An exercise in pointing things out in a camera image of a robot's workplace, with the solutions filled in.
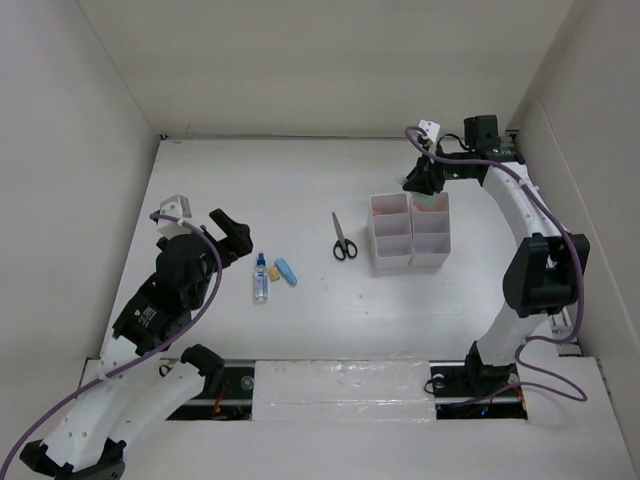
black bracket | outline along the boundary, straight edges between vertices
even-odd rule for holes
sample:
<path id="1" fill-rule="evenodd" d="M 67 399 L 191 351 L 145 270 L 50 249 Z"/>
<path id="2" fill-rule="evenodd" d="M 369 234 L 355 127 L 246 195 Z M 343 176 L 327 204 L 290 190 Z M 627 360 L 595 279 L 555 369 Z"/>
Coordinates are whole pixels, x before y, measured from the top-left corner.
<path id="1" fill-rule="evenodd" d="M 74 472 L 68 463 L 60 467 L 47 457 L 48 447 L 42 440 L 27 443 L 20 453 L 20 460 L 34 472 L 55 480 L 118 480 L 125 469 L 122 455 L 126 446 L 125 442 L 107 439 L 98 463 L 78 472 Z"/>
<path id="2" fill-rule="evenodd" d="M 221 268 L 252 252 L 248 225 L 234 222 L 220 209 L 209 216 L 227 234 L 217 241 L 203 229 L 220 254 Z M 129 300 L 113 325 L 114 337 L 122 335 L 135 343 L 138 355 L 161 345 L 191 321 L 191 311 L 203 305 L 217 269 L 213 253 L 197 235 L 163 237 L 157 246 L 161 252 L 156 258 L 156 272 Z"/>
<path id="3" fill-rule="evenodd" d="M 570 235 L 582 271 L 587 266 L 589 240 Z M 533 234 L 522 240 L 502 281 L 507 304 L 520 318 L 539 313 L 555 315 L 578 299 L 575 267 L 562 237 Z"/>
<path id="4" fill-rule="evenodd" d="M 438 145 L 436 153 L 439 157 L 450 160 L 483 159 L 500 163 L 518 162 L 524 164 L 524 158 L 513 145 L 503 145 L 498 134 L 498 118 L 495 115 L 480 115 L 464 121 L 464 138 L 468 150 L 464 152 L 445 153 Z M 440 193 L 445 181 L 463 178 L 475 178 L 484 183 L 488 167 L 484 165 L 450 165 L 432 162 L 421 156 L 416 166 L 407 175 L 402 189 L 425 195 Z"/>

white table surface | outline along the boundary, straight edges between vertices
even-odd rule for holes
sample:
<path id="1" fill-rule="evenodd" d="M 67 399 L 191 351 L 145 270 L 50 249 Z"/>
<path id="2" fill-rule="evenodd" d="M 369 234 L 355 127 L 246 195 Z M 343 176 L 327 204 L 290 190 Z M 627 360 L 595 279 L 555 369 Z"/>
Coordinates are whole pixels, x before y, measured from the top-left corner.
<path id="1" fill-rule="evenodd" d="M 169 356 L 200 342 L 226 358 L 386 359 L 393 367 L 345 382 L 345 371 L 371 369 L 260 362 L 252 421 L 165 422 L 131 449 L 126 478 L 636 478 L 595 361 L 558 357 L 552 346 L 531 346 L 525 356 L 576 381 L 587 403 L 529 389 L 529 421 L 435 420 L 432 399 L 419 390 L 428 371 L 420 359 L 462 359 L 485 332 L 502 305 L 515 245 L 477 182 L 449 182 L 453 252 L 445 265 L 372 271 L 368 198 L 400 191 L 396 178 L 415 159 L 406 142 L 392 140 L 162 143 L 111 322 L 153 270 L 158 235 L 149 213 L 180 193 L 197 223 L 211 225 L 214 208 L 248 223 L 255 252 L 269 263 L 284 256 L 299 285 L 271 284 L 268 303 L 256 306 L 255 257 L 241 259 Z M 354 261 L 332 257 L 331 211 L 360 247 Z M 565 388 L 533 371 L 521 376 Z"/>
<path id="2" fill-rule="evenodd" d="M 477 181 L 449 182 L 453 251 L 444 266 L 373 271 L 369 197 L 400 192 L 397 178 L 416 158 L 402 140 L 162 142 L 110 324 L 154 269 L 158 233 L 148 215 L 179 193 L 189 197 L 195 223 L 212 227 L 215 208 L 247 223 L 255 248 L 224 270 L 213 307 L 170 355 L 200 342 L 229 359 L 464 358 L 502 306 L 515 242 Z M 353 261 L 332 256 L 332 211 L 360 249 Z M 299 283 L 270 284 L 269 301 L 256 306 L 261 251 L 268 265 L 283 256 Z"/>

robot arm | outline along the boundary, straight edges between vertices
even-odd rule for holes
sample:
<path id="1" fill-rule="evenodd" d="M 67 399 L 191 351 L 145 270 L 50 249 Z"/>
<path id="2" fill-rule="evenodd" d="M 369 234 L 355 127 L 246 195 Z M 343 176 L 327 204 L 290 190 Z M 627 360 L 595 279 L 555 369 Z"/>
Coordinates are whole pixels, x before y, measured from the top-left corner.
<path id="1" fill-rule="evenodd" d="M 530 197 L 533 195 L 546 208 L 529 178 L 524 159 L 515 147 L 503 145 L 498 136 L 497 118 L 468 118 L 464 125 L 468 149 L 445 154 L 433 135 L 439 126 L 434 122 L 420 123 L 426 132 L 418 139 L 423 148 L 436 146 L 438 156 L 448 161 L 434 162 L 423 155 L 403 188 L 433 195 L 442 191 L 446 180 L 475 178 L 500 207 L 519 245 L 503 279 L 505 303 L 487 333 L 471 346 L 464 371 L 456 379 L 465 384 L 462 391 L 479 397 L 496 391 L 508 381 L 515 372 L 516 351 L 548 315 L 557 314 L 574 303 L 578 289 L 572 258 L 561 232 Z M 489 162 L 475 159 L 504 164 L 520 180 L 516 181 L 513 175 L 496 166 L 487 165 Z M 584 271 L 589 242 L 584 235 L 570 234 L 569 238 Z"/>
<path id="2" fill-rule="evenodd" d="M 190 217 L 188 201 L 175 196 L 161 204 L 162 215 Z M 113 325 L 113 337 L 104 347 L 97 368 L 97 385 L 78 397 L 72 410 L 44 440 L 25 446 L 20 458 L 32 470 L 58 480 L 120 478 L 124 454 L 144 431 L 166 419 L 181 404 L 204 389 L 215 390 L 224 361 L 201 345 L 187 349 L 174 369 L 131 407 L 148 385 L 150 372 L 167 342 L 187 327 L 191 311 L 205 303 L 213 274 L 253 249 L 249 227 L 222 210 L 210 217 L 227 234 L 220 242 L 203 228 L 203 236 L 216 247 L 214 258 L 206 240 L 174 222 L 158 219 L 164 236 L 156 271 L 127 303 Z M 142 359 L 126 371 L 117 370 Z"/>

white panel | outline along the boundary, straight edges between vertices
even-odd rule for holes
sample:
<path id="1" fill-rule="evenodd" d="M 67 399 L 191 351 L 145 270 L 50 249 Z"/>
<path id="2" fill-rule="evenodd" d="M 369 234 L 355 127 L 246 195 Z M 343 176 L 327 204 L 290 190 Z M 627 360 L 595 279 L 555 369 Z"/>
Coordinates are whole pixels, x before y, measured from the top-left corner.
<path id="1" fill-rule="evenodd" d="M 635 0 L 589 2 L 520 144 L 532 178 L 570 227 L 587 234 L 585 350 L 601 358 L 640 465 L 640 32 Z"/>
<path id="2" fill-rule="evenodd" d="M 0 44 L 0 352 L 95 355 L 156 142 L 75 2 L 1 2 Z"/>
<path id="3" fill-rule="evenodd" d="M 571 0 L 80 0 L 157 132 L 510 120 Z"/>
<path id="4" fill-rule="evenodd" d="M 402 365 L 395 371 L 406 376 L 395 379 L 395 384 L 405 380 L 407 386 L 418 389 L 402 392 L 403 398 L 424 395 L 420 385 L 424 376 L 411 365 L 403 372 Z M 354 423 L 335 417 L 313 421 L 319 403 L 306 404 L 307 408 L 300 403 L 289 405 L 286 421 L 165 422 L 153 441 L 131 449 L 127 478 L 208 478 L 216 472 L 264 480 L 635 479 L 593 359 L 555 358 L 544 366 L 577 381 L 590 401 L 576 404 L 529 390 L 525 393 L 528 422 Z M 326 385 L 326 375 L 321 372 L 319 377 Z M 541 380 L 535 372 L 523 378 Z M 376 383 L 369 375 L 362 380 L 368 386 Z M 300 382 L 299 388 L 280 383 L 286 391 L 278 398 L 286 401 L 288 392 L 293 402 L 299 401 L 299 390 L 309 389 L 316 398 L 331 403 L 331 395 L 315 389 L 309 378 Z M 382 397 L 389 393 L 380 388 Z M 331 392 L 334 400 L 349 398 L 337 394 L 344 393 L 339 387 Z M 423 408 L 425 416 L 432 415 L 428 403 Z M 160 452 L 171 452 L 170 459 Z"/>

white box organizer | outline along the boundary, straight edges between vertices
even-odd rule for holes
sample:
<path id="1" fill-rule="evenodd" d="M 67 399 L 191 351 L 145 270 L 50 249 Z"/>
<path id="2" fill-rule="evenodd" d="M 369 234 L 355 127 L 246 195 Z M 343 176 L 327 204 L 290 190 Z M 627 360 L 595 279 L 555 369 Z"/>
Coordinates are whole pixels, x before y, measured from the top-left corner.
<path id="1" fill-rule="evenodd" d="M 376 269 L 440 266 L 451 253 L 449 195 L 374 195 L 367 230 Z"/>

